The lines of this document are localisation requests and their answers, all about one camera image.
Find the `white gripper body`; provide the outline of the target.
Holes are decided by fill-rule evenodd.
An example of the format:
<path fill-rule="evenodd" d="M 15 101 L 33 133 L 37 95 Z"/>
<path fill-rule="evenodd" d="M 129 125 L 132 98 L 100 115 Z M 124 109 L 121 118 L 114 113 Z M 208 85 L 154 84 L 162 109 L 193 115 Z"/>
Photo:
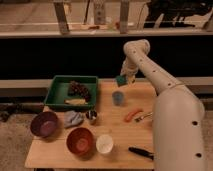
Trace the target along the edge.
<path fill-rule="evenodd" d="M 136 66 L 127 60 L 122 64 L 120 75 L 125 78 L 127 83 L 135 82 Z"/>

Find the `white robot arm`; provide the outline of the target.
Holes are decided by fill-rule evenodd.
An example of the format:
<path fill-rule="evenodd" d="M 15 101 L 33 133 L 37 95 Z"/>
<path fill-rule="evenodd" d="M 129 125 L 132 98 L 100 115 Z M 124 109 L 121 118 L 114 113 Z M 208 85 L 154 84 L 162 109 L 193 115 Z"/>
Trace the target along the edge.
<path fill-rule="evenodd" d="M 123 51 L 126 58 L 121 75 L 132 83 L 141 71 L 158 93 L 152 109 L 154 170 L 206 171 L 203 103 L 184 83 L 148 57 L 147 40 L 126 42 Z"/>

